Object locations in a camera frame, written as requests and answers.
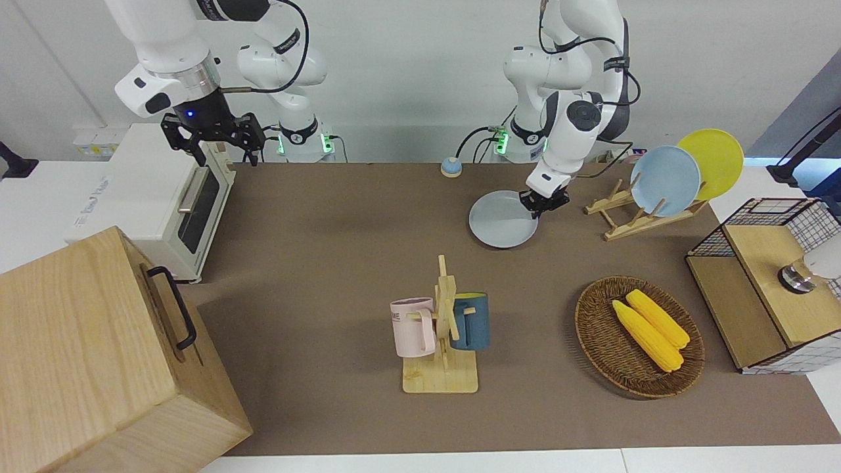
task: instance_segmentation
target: woven tray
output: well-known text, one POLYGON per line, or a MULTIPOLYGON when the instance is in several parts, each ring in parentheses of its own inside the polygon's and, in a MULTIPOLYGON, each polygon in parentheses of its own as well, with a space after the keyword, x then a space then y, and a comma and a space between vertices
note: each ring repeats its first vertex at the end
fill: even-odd
POLYGON ((695 384, 704 369, 704 343, 698 327, 671 295, 654 284, 627 276, 599 279, 587 287, 575 307, 575 331, 584 354, 611 383, 647 398, 675 396, 695 384), (611 301, 639 289, 671 315, 689 334, 680 350, 684 363, 665 373, 634 342, 616 318, 611 301))

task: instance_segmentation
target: wooden mug stand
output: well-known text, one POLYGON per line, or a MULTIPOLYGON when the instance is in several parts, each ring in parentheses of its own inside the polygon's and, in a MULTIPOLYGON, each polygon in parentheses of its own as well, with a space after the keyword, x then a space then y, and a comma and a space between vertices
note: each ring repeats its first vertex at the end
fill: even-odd
MULTIPOLYGON (((607 214, 609 209, 615 209, 617 207, 622 207, 629 204, 634 204, 633 196, 631 195, 631 189, 637 182, 639 181, 640 176, 642 173, 638 173, 637 176, 631 181, 631 185, 628 186, 625 190, 619 190, 622 186, 622 179, 619 179, 616 182, 616 185, 613 186, 613 190, 611 194, 607 196, 605 199, 594 199, 593 203, 584 207, 584 212, 587 215, 592 215, 598 212, 607 222, 608 225, 611 226, 611 229, 606 231, 604 234, 605 240, 608 242, 611 240, 617 240, 623 237, 629 237, 630 235, 637 234, 641 231, 650 230, 652 228, 668 225, 669 223, 674 223, 676 221, 682 221, 683 219, 695 216, 701 209, 703 209, 709 200, 696 200, 693 202, 686 210, 680 212, 677 215, 672 215, 668 217, 657 217, 658 210, 663 207, 666 203, 666 199, 661 199, 651 213, 647 213, 645 209, 639 209, 635 216, 626 223, 625 225, 617 225, 615 221, 611 218, 610 215, 607 214)), ((704 188, 705 183, 701 183, 701 189, 704 188)))
MULTIPOLYGON (((403 391, 420 393, 474 393, 479 390, 476 352, 450 348, 450 337, 459 339, 453 305, 456 300, 456 278, 447 274, 444 255, 438 256, 438 284, 435 286, 436 321, 435 353, 419 358, 403 359, 403 391)), ((420 318, 421 314, 410 314, 420 318)))

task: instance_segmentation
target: lamp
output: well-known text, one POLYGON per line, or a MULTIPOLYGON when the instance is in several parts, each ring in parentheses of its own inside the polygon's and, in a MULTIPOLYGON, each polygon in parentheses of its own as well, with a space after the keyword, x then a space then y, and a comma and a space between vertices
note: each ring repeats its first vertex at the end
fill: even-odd
POLYGON ((812 292, 821 280, 841 277, 841 233, 780 269, 783 287, 796 294, 812 292))
POLYGON ((797 187, 797 179, 794 178, 796 167, 812 155, 821 145, 826 142, 836 131, 841 130, 841 114, 837 115, 828 125, 823 127, 817 135, 801 148, 786 164, 782 166, 768 166, 768 172, 778 183, 786 183, 789 187, 797 187))

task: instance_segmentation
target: corn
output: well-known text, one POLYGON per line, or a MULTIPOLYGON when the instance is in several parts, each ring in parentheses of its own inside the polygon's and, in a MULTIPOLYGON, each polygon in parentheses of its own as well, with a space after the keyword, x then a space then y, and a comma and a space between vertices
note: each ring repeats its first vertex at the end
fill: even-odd
POLYGON ((635 311, 639 312, 639 315, 645 317, 645 320, 651 323, 658 332, 662 333, 666 337, 666 340, 669 340, 675 348, 686 348, 686 344, 689 343, 689 334, 662 307, 658 306, 657 302, 651 300, 650 297, 639 289, 631 291, 625 296, 625 299, 627 299, 628 304, 635 311))
POLYGON ((666 373, 671 373, 683 364, 683 357, 677 348, 657 331, 643 316, 619 300, 613 301, 613 310, 622 326, 628 330, 640 348, 666 373))

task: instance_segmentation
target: plate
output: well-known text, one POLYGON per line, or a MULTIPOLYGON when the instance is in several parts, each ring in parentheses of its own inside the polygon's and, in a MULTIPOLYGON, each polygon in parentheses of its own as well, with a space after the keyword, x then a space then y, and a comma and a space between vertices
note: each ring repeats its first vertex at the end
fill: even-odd
POLYGON ((654 148, 639 158, 631 172, 631 182, 642 173, 631 189, 634 202, 657 217, 678 215, 698 195, 701 171, 692 155, 677 146, 654 148), (653 214, 657 203, 665 204, 653 214))
POLYGON ((678 142, 698 163, 704 187, 698 200, 709 200, 724 194, 738 181, 744 166, 742 146, 724 130, 707 128, 693 131, 678 142))
POLYGON ((484 244, 512 248, 526 242, 537 230, 520 195, 513 190, 497 190, 485 194, 470 209, 470 231, 484 244))
POLYGON ((689 389, 704 369, 704 343, 695 321, 671 295, 654 284, 628 276, 599 279, 575 306, 575 331, 584 354, 611 383, 647 398, 676 396, 689 389), (689 334, 680 350, 684 363, 665 373, 643 352, 616 318, 611 301, 639 289, 657 302, 689 334))

